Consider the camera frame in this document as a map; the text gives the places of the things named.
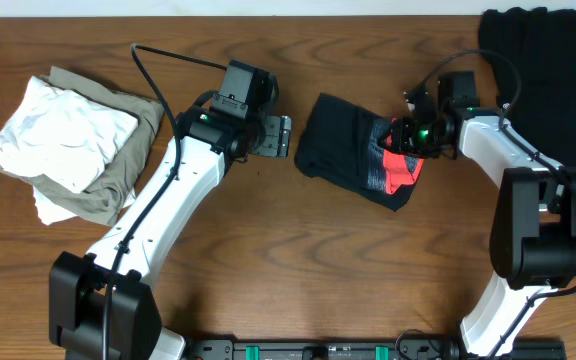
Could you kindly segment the black leggings with red waistband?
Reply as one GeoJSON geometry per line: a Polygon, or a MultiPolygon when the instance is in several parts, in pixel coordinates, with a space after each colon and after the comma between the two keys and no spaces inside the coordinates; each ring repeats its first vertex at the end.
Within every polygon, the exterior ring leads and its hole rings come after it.
{"type": "Polygon", "coordinates": [[[408,202],[423,161],[379,146],[378,139],[395,122],[322,93],[299,140],[295,165],[308,177],[396,211],[408,202]]]}

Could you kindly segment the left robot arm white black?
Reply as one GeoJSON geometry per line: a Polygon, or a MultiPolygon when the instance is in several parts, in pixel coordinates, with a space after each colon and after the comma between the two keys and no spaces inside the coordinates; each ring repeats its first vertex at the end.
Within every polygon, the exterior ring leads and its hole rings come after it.
{"type": "Polygon", "coordinates": [[[164,327],[153,295],[173,244],[231,165],[284,158],[291,120],[272,111],[277,78],[231,61],[222,86],[174,125],[161,164],[129,210],[87,253],[62,252],[49,272],[49,340],[69,359],[180,359],[184,337],[164,327]]]}

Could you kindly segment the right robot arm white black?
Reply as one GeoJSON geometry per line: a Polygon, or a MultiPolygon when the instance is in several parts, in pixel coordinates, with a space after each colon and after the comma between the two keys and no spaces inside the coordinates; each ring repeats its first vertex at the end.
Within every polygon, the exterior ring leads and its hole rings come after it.
{"type": "Polygon", "coordinates": [[[418,159],[451,150],[474,161],[499,193],[489,238],[492,277],[443,359],[555,359],[558,345],[515,338],[539,305],[576,293],[576,168],[541,155],[499,109],[480,104],[471,71],[423,84],[405,95],[410,114],[379,132],[386,152],[418,159]]]}

